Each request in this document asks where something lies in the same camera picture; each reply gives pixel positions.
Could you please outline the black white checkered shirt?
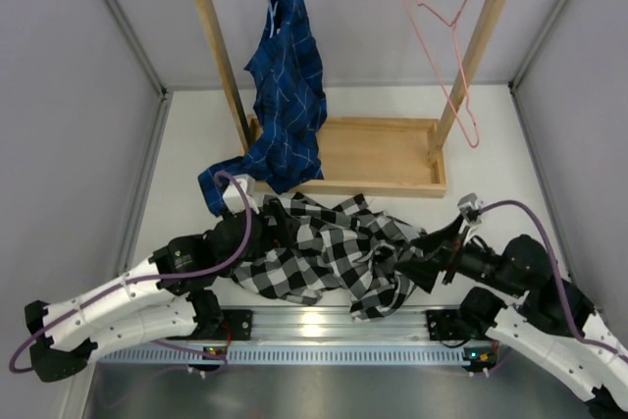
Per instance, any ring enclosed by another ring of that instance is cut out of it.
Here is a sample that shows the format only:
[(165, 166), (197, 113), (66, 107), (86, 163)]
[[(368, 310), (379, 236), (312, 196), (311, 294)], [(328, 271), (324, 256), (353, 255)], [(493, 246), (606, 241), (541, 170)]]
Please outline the black white checkered shirt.
[(423, 251), (414, 241), (425, 233), (385, 211), (372, 211), (363, 195), (332, 208), (300, 192), (290, 198), (266, 195), (262, 208), (273, 204), (295, 224), (295, 242), (236, 266), (230, 278), (241, 288), (304, 306), (343, 289), (358, 321), (391, 316), (417, 289), (395, 265), (419, 260)]

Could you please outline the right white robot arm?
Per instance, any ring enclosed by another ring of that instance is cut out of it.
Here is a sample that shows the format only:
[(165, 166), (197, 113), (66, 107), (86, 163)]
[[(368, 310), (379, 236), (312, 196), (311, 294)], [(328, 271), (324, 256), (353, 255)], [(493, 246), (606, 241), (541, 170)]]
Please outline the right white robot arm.
[(496, 253), (462, 218), (412, 242), (418, 256), (397, 270), (425, 292), (455, 276), (475, 281), (459, 306), (428, 315), (433, 340), (491, 340), (552, 374), (594, 418), (627, 415), (626, 350), (594, 303), (556, 275), (527, 235)]

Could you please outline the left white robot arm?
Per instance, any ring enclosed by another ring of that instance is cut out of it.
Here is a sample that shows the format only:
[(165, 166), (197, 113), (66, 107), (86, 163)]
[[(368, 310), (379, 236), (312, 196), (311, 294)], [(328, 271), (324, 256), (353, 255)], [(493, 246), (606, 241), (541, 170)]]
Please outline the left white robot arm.
[(297, 222), (279, 203), (227, 215), (203, 234), (179, 236), (121, 276), (67, 301), (25, 308), (30, 365), (44, 383), (106, 355), (154, 340), (211, 340), (225, 318), (210, 289), (244, 261), (294, 245)]

